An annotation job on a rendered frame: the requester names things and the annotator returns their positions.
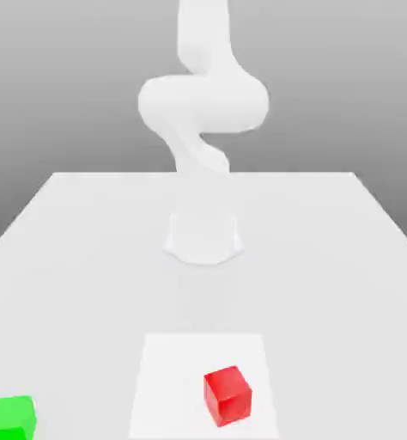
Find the small green cube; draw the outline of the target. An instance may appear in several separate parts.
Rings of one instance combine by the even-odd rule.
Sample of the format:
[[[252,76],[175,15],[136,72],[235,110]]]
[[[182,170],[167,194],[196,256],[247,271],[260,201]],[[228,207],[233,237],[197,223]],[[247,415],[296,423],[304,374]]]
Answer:
[[[33,440],[36,424],[30,395],[0,398],[0,440]]]

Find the small red cube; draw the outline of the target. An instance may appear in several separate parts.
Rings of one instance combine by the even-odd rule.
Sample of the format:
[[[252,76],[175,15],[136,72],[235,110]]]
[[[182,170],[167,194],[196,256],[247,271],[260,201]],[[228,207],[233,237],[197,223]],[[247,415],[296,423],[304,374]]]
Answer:
[[[252,389],[236,365],[203,376],[203,399],[217,427],[252,413]]]

